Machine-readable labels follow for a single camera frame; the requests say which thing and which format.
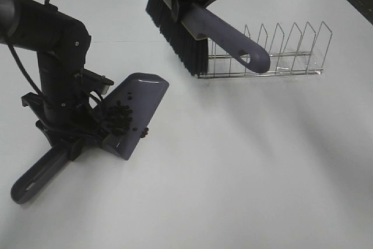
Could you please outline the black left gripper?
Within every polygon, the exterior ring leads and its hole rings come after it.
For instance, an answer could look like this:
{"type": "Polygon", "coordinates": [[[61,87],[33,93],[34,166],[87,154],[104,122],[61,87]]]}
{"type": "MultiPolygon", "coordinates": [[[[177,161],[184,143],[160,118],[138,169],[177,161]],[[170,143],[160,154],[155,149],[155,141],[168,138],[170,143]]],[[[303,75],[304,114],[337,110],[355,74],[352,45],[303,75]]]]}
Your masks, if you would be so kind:
{"type": "Polygon", "coordinates": [[[40,68],[39,74],[41,94],[28,93],[22,103],[35,113],[51,146],[66,144],[69,160],[75,160],[85,144],[100,146],[110,135],[103,95],[114,82],[84,68],[71,76],[47,68],[40,68]]]}

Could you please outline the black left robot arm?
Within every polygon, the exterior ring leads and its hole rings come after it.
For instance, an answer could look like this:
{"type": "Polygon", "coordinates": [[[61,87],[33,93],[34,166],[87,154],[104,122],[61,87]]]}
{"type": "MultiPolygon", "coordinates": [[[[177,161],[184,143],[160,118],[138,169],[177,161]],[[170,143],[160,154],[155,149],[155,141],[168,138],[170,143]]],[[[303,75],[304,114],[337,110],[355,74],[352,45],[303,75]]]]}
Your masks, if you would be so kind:
{"type": "Polygon", "coordinates": [[[7,45],[33,93],[22,97],[52,147],[75,160],[86,141],[100,136],[100,120],[89,104],[114,84],[85,69],[91,35],[85,25],[48,2],[1,0],[1,43],[7,45]]]}

